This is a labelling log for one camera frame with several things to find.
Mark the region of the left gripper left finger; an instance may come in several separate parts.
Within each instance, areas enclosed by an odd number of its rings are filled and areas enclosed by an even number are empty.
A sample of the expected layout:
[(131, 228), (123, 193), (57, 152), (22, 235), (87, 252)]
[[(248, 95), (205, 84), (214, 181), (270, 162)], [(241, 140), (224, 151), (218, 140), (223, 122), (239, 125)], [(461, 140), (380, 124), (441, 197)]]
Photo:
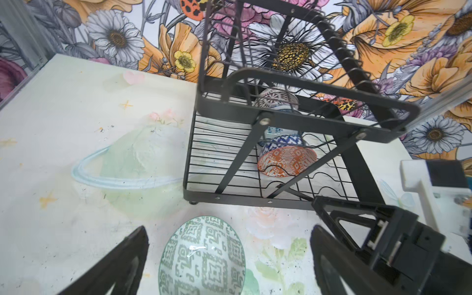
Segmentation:
[(135, 295), (149, 249), (144, 226), (136, 228), (61, 295)]

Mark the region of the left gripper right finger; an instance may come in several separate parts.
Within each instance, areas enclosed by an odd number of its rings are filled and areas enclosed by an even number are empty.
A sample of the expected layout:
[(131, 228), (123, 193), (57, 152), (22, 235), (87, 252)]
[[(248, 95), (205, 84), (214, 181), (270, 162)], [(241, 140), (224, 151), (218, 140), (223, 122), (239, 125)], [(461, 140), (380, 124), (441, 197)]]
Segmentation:
[(363, 264), (322, 226), (316, 225), (310, 236), (313, 269), (323, 295), (395, 295), (397, 292)]

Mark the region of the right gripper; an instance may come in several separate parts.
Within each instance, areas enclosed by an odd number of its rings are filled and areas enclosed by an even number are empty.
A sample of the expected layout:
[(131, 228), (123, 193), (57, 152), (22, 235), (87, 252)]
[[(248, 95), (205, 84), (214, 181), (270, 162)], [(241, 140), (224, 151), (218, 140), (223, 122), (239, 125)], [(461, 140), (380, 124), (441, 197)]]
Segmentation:
[[(396, 295), (469, 295), (472, 265), (442, 251), (446, 237), (411, 214), (393, 218), (397, 208), (316, 196), (312, 207), (331, 233)], [(366, 227), (361, 245), (341, 222)]]

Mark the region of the orange patterned bowl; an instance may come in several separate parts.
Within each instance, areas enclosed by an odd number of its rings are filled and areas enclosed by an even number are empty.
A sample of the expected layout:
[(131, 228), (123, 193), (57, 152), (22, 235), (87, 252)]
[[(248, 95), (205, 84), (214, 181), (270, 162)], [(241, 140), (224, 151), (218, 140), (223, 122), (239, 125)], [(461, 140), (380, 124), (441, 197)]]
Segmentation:
[(258, 170), (268, 177), (295, 177), (316, 161), (317, 154), (310, 148), (278, 147), (259, 158)]

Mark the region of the green patterned bowl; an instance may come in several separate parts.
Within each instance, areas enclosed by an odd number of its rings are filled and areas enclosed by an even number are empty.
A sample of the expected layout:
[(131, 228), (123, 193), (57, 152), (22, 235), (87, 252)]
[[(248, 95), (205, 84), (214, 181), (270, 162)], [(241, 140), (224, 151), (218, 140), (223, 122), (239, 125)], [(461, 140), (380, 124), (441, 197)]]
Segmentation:
[(214, 216), (185, 222), (167, 242), (159, 266), (162, 295), (240, 295), (246, 257), (236, 231)]

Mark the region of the blue floral bowl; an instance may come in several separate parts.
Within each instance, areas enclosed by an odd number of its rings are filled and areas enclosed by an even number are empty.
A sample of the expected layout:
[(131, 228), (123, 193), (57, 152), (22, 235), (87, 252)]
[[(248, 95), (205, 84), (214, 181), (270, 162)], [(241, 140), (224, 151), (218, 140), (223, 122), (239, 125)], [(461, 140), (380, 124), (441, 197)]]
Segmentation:
[(298, 134), (299, 134), (299, 131), (297, 130), (283, 129), (280, 127), (268, 127), (264, 132), (264, 136), (266, 138), (275, 138), (275, 137), (283, 136), (283, 135), (298, 135)]

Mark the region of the black wire dish rack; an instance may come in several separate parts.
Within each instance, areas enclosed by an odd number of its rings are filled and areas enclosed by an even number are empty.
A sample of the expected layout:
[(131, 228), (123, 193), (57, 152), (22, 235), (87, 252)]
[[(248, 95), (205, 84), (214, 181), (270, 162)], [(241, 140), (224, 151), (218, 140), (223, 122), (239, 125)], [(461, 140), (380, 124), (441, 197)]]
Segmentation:
[[(202, 53), (183, 180), (190, 204), (310, 210), (316, 196), (381, 204), (359, 148), (404, 134), (418, 106), (385, 97), (317, 1), (189, 1)], [(266, 89), (297, 97), (297, 111), (258, 108)], [(258, 170), (268, 127), (297, 130), (316, 163), (295, 177)]]

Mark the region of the maroon patterned white bowl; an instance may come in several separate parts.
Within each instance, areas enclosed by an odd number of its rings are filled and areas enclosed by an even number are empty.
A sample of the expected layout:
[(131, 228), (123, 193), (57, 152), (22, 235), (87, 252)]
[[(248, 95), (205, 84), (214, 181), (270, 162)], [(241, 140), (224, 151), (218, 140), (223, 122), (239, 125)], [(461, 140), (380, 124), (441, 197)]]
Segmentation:
[(253, 106), (276, 111), (297, 111), (299, 109), (299, 100), (295, 95), (286, 90), (268, 88), (255, 98)]

